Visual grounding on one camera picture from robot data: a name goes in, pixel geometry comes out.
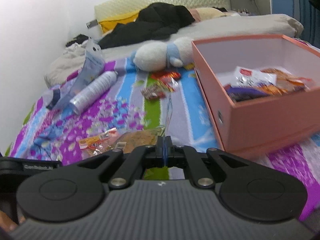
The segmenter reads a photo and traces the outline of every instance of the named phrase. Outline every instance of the open box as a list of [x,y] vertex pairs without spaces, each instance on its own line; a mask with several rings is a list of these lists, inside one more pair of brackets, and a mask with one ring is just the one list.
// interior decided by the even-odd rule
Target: open box
[[[285,35],[193,41],[196,77],[221,149],[257,157],[320,130],[320,53]],[[291,95],[234,103],[223,86],[237,66],[278,68],[312,78],[316,87]]]

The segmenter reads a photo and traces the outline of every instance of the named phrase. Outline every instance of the white plush toy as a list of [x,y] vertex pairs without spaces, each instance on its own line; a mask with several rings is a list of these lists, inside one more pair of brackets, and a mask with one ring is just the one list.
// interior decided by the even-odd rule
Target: white plush toy
[[131,61],[138,69],[154,72],[166,67],[183,67],[193,62],[191,38],[178,38],[165,44],[162,41],[148,43],[131,55]]

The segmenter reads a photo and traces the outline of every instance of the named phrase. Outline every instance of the circular pad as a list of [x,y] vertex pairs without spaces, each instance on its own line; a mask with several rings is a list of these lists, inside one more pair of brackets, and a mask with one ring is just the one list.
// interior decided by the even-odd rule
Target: circular pad
[[93,170],[66,166],[26,179],[17,201],[27,217],[66,222],[84,217],[101,203],[104,188]]
[[219,194],[232,212],[263,222],[298,217],[307,200],[305,187],[295,177],[260,166],[231,171]]
[[71,180],[54,179],[40,187],[40,194],[48,200],[64,200],[72,197],[77,191],[77,184]]

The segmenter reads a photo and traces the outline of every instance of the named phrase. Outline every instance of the clothing pile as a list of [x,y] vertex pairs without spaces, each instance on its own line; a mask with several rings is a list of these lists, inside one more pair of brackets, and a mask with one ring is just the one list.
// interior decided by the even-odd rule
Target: clothing pile
[[101,49],[125,46],[147,40],[165,40],[195,19],[182,5],[152,3],[139,12],[135,22],[118,23],[99,41]]

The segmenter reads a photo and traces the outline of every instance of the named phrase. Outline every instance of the pillow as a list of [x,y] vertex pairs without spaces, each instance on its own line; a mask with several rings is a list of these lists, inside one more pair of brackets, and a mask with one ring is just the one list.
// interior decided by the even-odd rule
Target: pillow
[[225,16],[223,12],[211,7],[189,9],[189,11],[196,22]]
[[99,24],[101,25],[103,33],[106,33],[112,31],[118,23],[126,24],[134,22],[137,19],[139,12],[140,10],[112,16],[100,21]]

